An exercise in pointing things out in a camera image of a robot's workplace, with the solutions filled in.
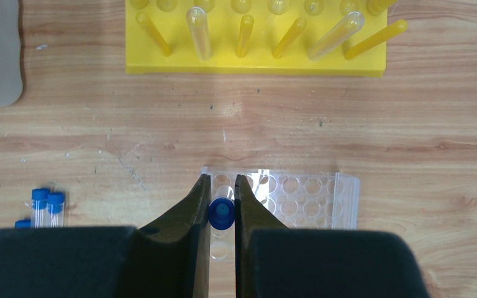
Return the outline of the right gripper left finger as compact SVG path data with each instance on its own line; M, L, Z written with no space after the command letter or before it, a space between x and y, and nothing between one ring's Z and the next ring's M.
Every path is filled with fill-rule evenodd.
M207 297L211 179L146 226L2 228L0 297Z

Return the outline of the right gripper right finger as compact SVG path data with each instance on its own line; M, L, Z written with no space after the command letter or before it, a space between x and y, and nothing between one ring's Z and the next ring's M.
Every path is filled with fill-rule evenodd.
M237 297L428 297L421 270L396 234L288 228L235 180Z

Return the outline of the clear test tube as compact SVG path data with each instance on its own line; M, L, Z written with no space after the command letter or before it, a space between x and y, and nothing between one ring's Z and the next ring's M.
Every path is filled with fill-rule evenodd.
M365 23L365 17L358 11L348 13L325 35L307 49L310 60L318 60L359 32Z
M202 61L210 59L212 49L207 13L203 8L194 6L187 11L186 22L198 58Z

